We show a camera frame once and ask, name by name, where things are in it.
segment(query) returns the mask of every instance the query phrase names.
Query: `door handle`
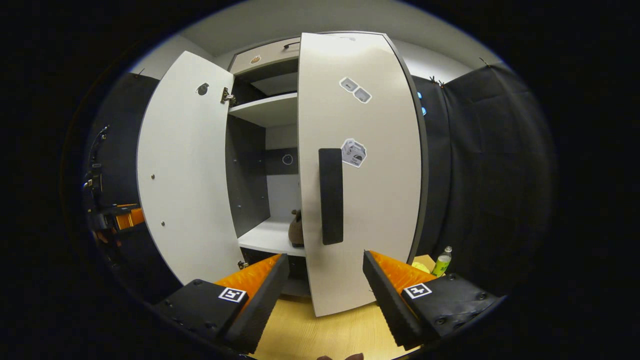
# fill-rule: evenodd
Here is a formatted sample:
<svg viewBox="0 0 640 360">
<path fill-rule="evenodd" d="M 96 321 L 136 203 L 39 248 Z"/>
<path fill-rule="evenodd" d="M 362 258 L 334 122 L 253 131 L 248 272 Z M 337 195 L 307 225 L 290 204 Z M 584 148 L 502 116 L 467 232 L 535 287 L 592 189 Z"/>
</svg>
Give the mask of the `door handle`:
<svg viewBox="0 0 640 360">
<path fill-rule="evenodd" d="M 288 43 L 288 44 L 284 45 L 283 47 L 284 47 L 285 49 L 288 49 L 288 48 L 289 48 L 289 46 L 291 46 L 291 45 L 293 45 L 293 44 L 300 44 L 300 42 L 299 42 L 299 41 L 296 41 L 296 42 L 290 42 L 290 43 Z"/>
<path fill-rule="evenodd" d="M 318 149 L 318 160 L 322 244 L 341 243 L 344 239 L 342 149 Z"/>
</svg>

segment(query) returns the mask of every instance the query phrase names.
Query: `open cabinet door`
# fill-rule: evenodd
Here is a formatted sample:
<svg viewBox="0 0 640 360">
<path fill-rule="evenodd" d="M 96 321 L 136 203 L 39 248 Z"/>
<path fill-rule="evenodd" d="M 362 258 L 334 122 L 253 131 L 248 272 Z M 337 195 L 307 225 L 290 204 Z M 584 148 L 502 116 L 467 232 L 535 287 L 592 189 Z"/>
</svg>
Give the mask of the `open cabinet door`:
<svg viewBox="0 0 640 360">
<path fill-rule="evenodd" d="M 225 132 L 233 75 L 184 52 L 147 106 L 137 153 L 149 232 L 175 276 L 215 282 L 242 260 L 229 208 Z"/>
<path fill-rule="evenodd" d="M 300 46 L 302 227 L 314 310 L 323 316 L 375 301 L 364 250 L 410 257 L 422 158 L 413 94 L 385 36 L 303 33 Z M 319 161 L 319 149 L 340 149 L 347 139 L 364 146 L 360 167 L 335 150 Z"/>
</svg>

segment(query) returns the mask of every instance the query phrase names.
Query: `orange foam pad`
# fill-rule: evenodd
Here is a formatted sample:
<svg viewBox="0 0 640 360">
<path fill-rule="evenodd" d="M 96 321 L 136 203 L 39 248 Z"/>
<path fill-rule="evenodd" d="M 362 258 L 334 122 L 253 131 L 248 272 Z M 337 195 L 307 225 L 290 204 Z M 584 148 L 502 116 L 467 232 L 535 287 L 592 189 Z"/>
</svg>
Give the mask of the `orange foam pad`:
<svg viewBox="0 0 640 360">
<path fill-rule="evenodd" d="M 236 273 L 214 282 L 214 284 L 246 291 L 247 295 L 249 295 L 249 300 L 240 310 L 240 313 L 242 313 L 258 292 L 258 289 L 260 289 L 267 275 L 271 272 L 273 265 L 275 265 L 281 255 L 282 254 L 276 254 L 270 258 L 258 261 L 253 265 L 249 265 Z"/>
<path fill-rule="evenodd" d="M 409 286 L 422 284 L 423 282 L 436 279 L 434 275 L 424 272 L 418 268 L 414 268 L 402 261 L 398 261 L 375 251 L 370 250 L 369 252 L 385 273 L 387 279 L 391 282 L 391 285 L 396 289 L 398 295 L 402 293 L 403 289 L 408 288 Z"/>
</svg>

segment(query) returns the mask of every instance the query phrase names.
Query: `brown object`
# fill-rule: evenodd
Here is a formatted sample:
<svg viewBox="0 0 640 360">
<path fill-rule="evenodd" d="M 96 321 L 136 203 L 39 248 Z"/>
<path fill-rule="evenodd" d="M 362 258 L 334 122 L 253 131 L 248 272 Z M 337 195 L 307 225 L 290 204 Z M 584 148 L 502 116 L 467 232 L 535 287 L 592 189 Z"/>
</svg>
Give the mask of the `brown object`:
<svg viewBox="0 0 640 360">
<path fill-rule="evenodd" d="M 289 224 L 289 241 L 293 247 L 304 247 L 305 242 L 302 238 L 302 210 L 292 210 L 291 213 L 296 215 L 291 224 Z"/>
</svg>

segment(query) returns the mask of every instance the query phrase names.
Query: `table surface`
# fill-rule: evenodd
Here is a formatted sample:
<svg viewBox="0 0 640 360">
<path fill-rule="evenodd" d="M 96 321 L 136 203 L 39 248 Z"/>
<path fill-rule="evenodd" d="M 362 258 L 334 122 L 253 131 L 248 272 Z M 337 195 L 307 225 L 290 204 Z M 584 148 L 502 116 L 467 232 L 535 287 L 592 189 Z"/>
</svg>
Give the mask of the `table surface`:
<svg viewBox="0 0 640 360">
<path fill-rule="evenodd" d="M 414 261 L 432 270 L 428 256 Z M 362 352 L 366 360 L 389 360 L 415 349 L 398 347 L 377 303 L 316 318 L 311 299 L 282 295 L 276 302 L 260 343 L 251 356 L 262 359 L 312 359 L 326 355 L 343 360 Z"/>
</svg>

